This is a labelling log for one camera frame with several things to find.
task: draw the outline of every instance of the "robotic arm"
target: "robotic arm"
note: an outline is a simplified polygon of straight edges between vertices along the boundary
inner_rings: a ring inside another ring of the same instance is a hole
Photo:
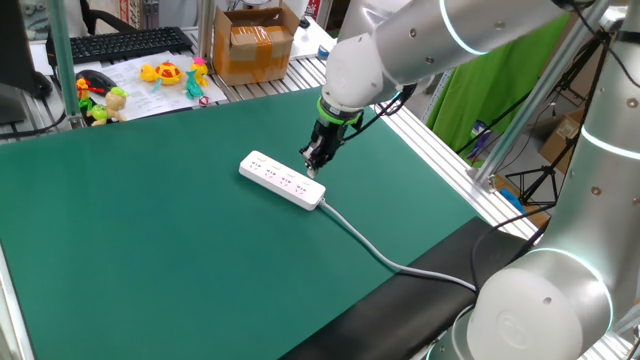
[[[327,61],[311,141],[300,151],[309,175],[333,158],[346,127],[357,123],[364,107],[507,44],[565,11],[551,0],[415,0],[371,34],[338,43]]]
[[[571,9],[566,1],[414,0],[371,34],[340,42],[300,151],[309,175],[333,158],[364,107],[539,28]],[[640,0],[631,0],[621,34],[615,50],[640,79]],[[487,281],[475,310],[442,340],[451,350],[429,360],[575,360],[633,306],[640,88],[613,61],[601,79],[544,239]]]

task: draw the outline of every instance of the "green curtain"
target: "green curtain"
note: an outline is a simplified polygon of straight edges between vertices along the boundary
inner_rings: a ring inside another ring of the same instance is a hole
[[[535,85],[569,18],[563,16],[535,32],[456,68],[427,126],[458,150],[472,138],[477,120],[490,123]],[[519,108],[494,131],[504,133]],[[469,146],[461,155],[473,149]]]

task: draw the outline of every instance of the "power strip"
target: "power strip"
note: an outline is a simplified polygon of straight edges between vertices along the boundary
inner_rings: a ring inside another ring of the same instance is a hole
[[[240,174],[309,211],[318,206],[326,191],[324,186],[258,151],[242,160]]]

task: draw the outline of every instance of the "toy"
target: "toy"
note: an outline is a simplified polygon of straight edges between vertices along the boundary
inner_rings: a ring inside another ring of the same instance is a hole
[[[160,88],[160,85],[173,85],[177,84],[184,74],[178,69],[177,66],[170,62],[163,62],[158,65],[155,70],[151,65],[142,65],[140,69],[140,78],[144,81],[154,82],[157,81],[156,86],[153,87],[151,92],[155,92]]]
[[[104,98],[107,104],[106,106],[94,105],[91,110],[87,111],[87,116],[93,116],[95,119],[91,126],[104,125],[107,123],[107,120],[114,118],[118,121],[126,121],[125,118],[120,116],[118,111],[124,109],[127,96],[129,96],[129,94],[119,87],[111,89]]]
[[[193,58],[193,64],[191,64],[191,70],[196,70],[196,82],[200,86],[207,86],[207,80],[204,76],[209,73],[207,63],[203,58]]]
[[[204,95],[200,85],[196,82],[195,75],[197,72],[197,70],[187,71],[187,86],[185,86],[184,91],[189,99],[200,98]]]
[[[80,78],[76,81],[76,90],[78,90],[78,99],[80,99],[78,104],[80,105],[80,109],[86,107],[87,111],[90,111],[93,106],[91,99],[89,99],[89,92],[91,91],[100,94],[104,93],[104,90],[92,88],[89,85],[91,85],[91,83],[84,78]]]

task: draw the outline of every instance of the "green table surface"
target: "green table surface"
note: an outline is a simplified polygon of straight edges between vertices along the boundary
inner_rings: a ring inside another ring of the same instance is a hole
[[[304,172],[318,95],[0,147],[0,237],[37,358],[275,359],[393,275],[238,173],[252,150]],[[476,215],[382,121],[317,181],[400,263]]]

